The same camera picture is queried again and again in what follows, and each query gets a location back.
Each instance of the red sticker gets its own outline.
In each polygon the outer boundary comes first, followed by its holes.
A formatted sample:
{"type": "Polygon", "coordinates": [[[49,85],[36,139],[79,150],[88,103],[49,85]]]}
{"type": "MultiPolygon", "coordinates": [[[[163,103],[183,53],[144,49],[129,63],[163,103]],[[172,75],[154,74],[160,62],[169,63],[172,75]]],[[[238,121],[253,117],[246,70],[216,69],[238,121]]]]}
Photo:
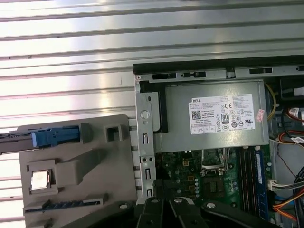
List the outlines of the red sticker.
{"type": "Polygon", "coordinates": [[[258,110],[257,115],[256,115],[257,122],[262,122],[263,117],[264,117],[264,112],[265,112],[265,110],[263,110],[263,109],[258,110]]]}

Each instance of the power connector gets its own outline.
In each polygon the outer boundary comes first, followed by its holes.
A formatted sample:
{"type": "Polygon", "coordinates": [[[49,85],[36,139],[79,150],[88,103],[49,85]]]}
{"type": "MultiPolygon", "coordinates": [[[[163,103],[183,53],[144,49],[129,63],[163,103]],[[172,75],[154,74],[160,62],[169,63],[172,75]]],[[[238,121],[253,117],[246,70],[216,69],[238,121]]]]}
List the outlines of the power connector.
{"type": "Polygon", "coordinates": [[[274,188],[274,184],[275,183],[275,180],[268,180],[267,182],[267,188],[270,190],[270,191],[276,191],[277,189],[274,188]]]}

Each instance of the blue plastic clip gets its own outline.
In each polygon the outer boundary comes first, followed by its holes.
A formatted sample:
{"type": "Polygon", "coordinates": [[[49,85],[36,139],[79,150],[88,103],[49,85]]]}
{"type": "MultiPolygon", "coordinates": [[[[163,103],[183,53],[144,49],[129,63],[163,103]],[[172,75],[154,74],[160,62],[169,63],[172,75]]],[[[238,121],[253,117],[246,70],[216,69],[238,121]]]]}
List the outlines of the blue plastic clip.
{"type": "Polygon", "coordinates": [[[78,126],[39,129],[33,131],[31,135],[34,147],[54,147],[59,143],[80,141],[78,126]]]}

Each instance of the qr code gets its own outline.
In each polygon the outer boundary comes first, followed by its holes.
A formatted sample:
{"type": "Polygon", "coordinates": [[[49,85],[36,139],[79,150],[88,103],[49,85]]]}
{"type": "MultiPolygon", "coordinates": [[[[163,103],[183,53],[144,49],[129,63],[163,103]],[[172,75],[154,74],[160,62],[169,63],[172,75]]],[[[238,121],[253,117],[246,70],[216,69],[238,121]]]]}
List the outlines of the qr code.
{"type": "Polygon", "coordinates": [[[192,111],[192,120],[200,120],[200,111],[192,111]]]}

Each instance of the orange wire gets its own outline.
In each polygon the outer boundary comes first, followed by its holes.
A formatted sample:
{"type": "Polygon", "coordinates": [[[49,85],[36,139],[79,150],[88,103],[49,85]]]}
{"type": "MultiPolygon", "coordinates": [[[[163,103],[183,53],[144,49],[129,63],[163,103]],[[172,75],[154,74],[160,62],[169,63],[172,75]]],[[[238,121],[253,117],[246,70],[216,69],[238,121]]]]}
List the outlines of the orange wire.
{"type": "MultiPolygon", "coordinates": [[[[304,132],[300,132],[300,131],[288,131],[288,132],[304,135],[304,132]]],[[[284,135],[286,135],[286,132],[283,132],[283,133],[279,134],[279,136],[278,136],[279,141],[281,141],[283,143],[295,144],[294,142],[283,140],[284,135]]]]}
{"type": "Polygon", "coordinates": [[[293,221],[297,221],[295,216],[293,216],[292,214],[289,214],[286,211],[283,211],[283,210],[280,210],[280,209],[275,209],[275,211],[278,212],[281,215],[284,215],[285,217],[287,217],[287,218],[289,218],[293,221]]]}
{"type": "Polygon", "coordinates": [[[291,201],[294,201],[295,199],[301,197],[302,195],[304,195],[304,188],[292,199],[284,202],[284,203],[281,203],[281,204],[277,204],[277,205],[274,205],[273,208],[274,209],[279,209],[279,208],[282,208],[284,205],[290,203],[291,201]]]}

